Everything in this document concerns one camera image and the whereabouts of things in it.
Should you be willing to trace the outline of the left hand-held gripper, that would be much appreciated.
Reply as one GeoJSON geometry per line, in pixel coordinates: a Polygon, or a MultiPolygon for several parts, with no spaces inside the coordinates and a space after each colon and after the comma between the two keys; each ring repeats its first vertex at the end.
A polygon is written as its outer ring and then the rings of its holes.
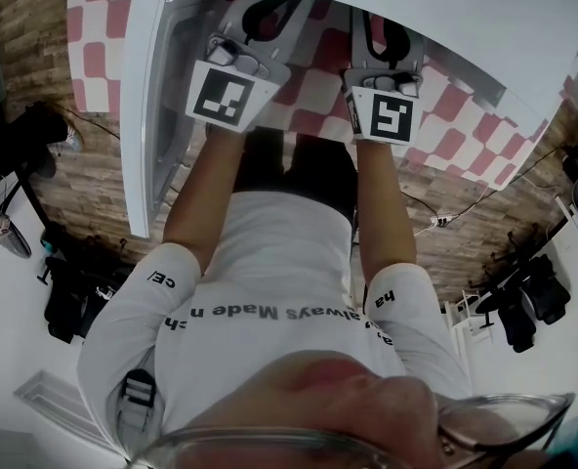
{"type": "Polygon", "coordinates": [[[186,115],[244,132],[290,79],[286,65],[315,0],[234,0],[224,34],[209,37],[195,61],[186,115]],[[254,41],[254,48],[243,43],[254,41]]]}

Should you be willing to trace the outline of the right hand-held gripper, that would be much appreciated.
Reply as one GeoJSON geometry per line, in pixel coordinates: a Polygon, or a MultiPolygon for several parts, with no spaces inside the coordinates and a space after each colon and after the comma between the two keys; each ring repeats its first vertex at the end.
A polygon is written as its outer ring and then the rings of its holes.
{"type": "Polygon", "coordinates": [[[343,74],[353,135],[377,143],[411,143],[422,114],[419,90],[423,36],[395,21],[381,25],[385,49],[375,58],[390,69],[368,68],[372,59],[369,13],[351,8],[351,66],[343,74]]]}

